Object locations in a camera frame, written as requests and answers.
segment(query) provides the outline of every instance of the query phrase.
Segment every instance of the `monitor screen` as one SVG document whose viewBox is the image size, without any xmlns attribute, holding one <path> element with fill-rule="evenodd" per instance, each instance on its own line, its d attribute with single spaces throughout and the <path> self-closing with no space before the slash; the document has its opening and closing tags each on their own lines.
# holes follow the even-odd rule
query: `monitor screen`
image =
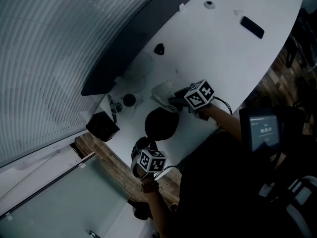
<svg viewBox="0 0 317 238">
<path fill-rule="evenodd" d="M 279 128 L 276 116 L 250 117 L 250 125 L 253 152 L 264 145 L 273 146 L 279 143 Z"/>
</svg>

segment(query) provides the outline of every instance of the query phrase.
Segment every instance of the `white table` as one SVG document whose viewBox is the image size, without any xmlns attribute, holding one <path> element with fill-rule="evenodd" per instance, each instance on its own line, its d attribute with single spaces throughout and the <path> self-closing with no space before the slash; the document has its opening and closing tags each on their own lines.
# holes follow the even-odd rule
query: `white table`
<svg viewBox="0 0 317 238">
<path fill-rule="evenodd" d="M 126 164 L 131 164 L 135 142 L 145 136 L 145 119 L 158 107 L 149 99 L 151 89 L 170 79 L 175 90 L 207 79 L 215 95 L 236 110 L 255 88 L 283 47 L 301 6 L 302 0 L 211 0 L 214 10 L 204 7 L 208 0 L 191 0 L 184 11 L 176 13 L 143 48 L 154 61 L 153 71 L 146 77 L 144 98 L 131 119 L 118 116 L 120 131 L 106 144 Z M 247 16 L 265 30 L 257 38 L 240 25 Z M 158 43 L 165 54 L 153 50 Z M 225 106 L 214 102 L 224 110 Z M 107 98 L 101 107 L 109 111 Z M 176 133 L 158 148 L 177 164 L 196 149 L 215 129 L 215 122 L 194 118 L 183 110 Z"/>
</svg>

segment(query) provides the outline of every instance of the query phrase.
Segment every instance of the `clear glass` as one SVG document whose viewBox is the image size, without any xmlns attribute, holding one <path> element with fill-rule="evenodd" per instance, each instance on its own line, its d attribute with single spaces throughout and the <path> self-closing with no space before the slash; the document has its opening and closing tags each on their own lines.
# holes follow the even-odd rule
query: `clear glass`
<svg viewBox="0 0 317 238">
<path fill-rule="evenodd" d="M 1 238 L 103 238 L 129 195 L 93 156 L 0 220 Z"/>
</svg>

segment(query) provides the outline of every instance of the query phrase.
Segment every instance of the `smartphone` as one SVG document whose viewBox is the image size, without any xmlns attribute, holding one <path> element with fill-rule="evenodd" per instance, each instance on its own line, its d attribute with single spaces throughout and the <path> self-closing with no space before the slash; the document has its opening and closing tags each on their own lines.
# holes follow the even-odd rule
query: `smartphone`
<svg viewBox="0 0 317 238">
<path fill-rule="evenodd" d="M 247 28 L 250 32 L 255 34 L 257 37 L 259 37 L 260 39 L 263 38 L 264 30 L 261 27 L 259 27 L 256 23 L 254 23 L 251 19 L 243 16 L 240 24 L 244 26 L 245 28 Z"/>
</svg>

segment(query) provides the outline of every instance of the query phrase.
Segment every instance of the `cable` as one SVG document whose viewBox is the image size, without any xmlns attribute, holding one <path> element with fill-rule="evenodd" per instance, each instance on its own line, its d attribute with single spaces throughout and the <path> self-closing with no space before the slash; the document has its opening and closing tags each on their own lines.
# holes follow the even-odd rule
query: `cable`
<svg viewBox="0 0 317 238">
<path fill-rule="evenodd" d="M 169 169 L 169 168 L 177 168 L 177 169 L 179 170 L 178 166 L 168 166 L 168 167 L 164 168 L 161 172 L 158 172 L 158 173 L 154 176 L 154 179 L 158 178 L 165 170 L 167 170 L 167 169 Z"/>
<path fill-rule="evenodd" d="M 6 194 L 4 194 L 1 198 L 0 201 L 6 197 L 12 190 L 14 190 L 21 182 L 23 182 L 27 177 L 29 177 L 32 173 L 34 173 L 37 169 L 39 169 L 41 166 L 43 166 L 47 161 L 49 161 L 50 159 L 52 159 L 57 153 L 59 153 L 60 151 L 57 151 L 53 156 L 51 156 L 48 160 L 46 160 L 45 162 L 43 162 L 42 164 L 40 164 L 37 168 L 35 168 L 31 173 L 29 173 L 25 178 L 23 178 L 21 181 L 19 181 L 15 186 L 13 186 Z"/>
<path fill-rule="evenodd" d="M 219 101 L 221 101 L 222 103 L 224 103 L 224 104 L 227 106 L 227 108 L 229 109 L 230 114 L 232 115 L 232 110 L 231 110 L 231 107 L 230 107 L 230 105 L 229 105 L 228 103 L 226 103 L 226 102 L 223 101 L 221 98 L 218 98 L 218 97 L 216 97 L 216 96 L 214 96 L 214 97 L 211 99 L 211 101 L 212 101 L 213 99 L 219 100 Z"/>
</svg>

